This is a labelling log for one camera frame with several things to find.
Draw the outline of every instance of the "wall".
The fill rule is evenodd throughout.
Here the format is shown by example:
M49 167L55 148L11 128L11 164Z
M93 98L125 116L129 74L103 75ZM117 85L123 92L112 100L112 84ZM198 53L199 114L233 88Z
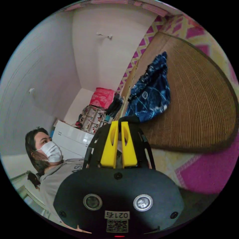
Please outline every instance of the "wall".
M72 47L72 12L36 26L9 60L0 84L0 152L24 154L25 134L64 118L81 86ZM29 89L34 87L32 97Z
M37 173L27 154L1 156L1 161L9 178L23 174L27 170L30 170L34 174ZM13 186L16 189L20 188L27 181L26 178L26 176L22 176L12 181Z
M81 114L82 110L89 105L91 97L94 91L90 91L82 88L74 101L72 102L64 121L70 125L75 124L78 120L79 114Z
M87 5L74 10L73 48L82 88L117 90L156 14L124 4ZM104 35L113 34L112 40Z

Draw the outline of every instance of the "round woven rug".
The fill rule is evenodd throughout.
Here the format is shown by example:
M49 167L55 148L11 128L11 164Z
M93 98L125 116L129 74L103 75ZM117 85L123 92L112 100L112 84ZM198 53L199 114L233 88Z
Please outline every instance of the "round woven rug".
M171 103L140 125L151 147L192 153L229 147L239 126L237 97L221 69L190 43L158 32L138 62L133 85L164 51Z

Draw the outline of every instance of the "face mask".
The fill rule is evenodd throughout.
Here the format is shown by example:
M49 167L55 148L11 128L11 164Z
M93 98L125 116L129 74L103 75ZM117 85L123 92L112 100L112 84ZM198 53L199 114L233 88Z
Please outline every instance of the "face mask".
M49 162L56 163L62 160L62 154L61 154L60 148L54 142L50 141L44 144L40 149L47 156Z

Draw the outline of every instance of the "cabinet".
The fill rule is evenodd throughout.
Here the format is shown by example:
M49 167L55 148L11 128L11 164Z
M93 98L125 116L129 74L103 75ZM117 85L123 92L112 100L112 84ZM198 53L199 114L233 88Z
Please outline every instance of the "cabinet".
M94 136L58 121L52 137L61 149L64 160L84 158L86 150Z

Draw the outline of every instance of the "white ceiling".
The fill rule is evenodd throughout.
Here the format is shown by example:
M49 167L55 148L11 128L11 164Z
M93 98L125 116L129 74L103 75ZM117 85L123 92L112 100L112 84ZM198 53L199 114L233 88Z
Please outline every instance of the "white ceiling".
M24 154L25 134L51 129L81 89L72 48L72 12L50 16L20 43L0 84L1 155ZM35 98L29 94L36 89Z

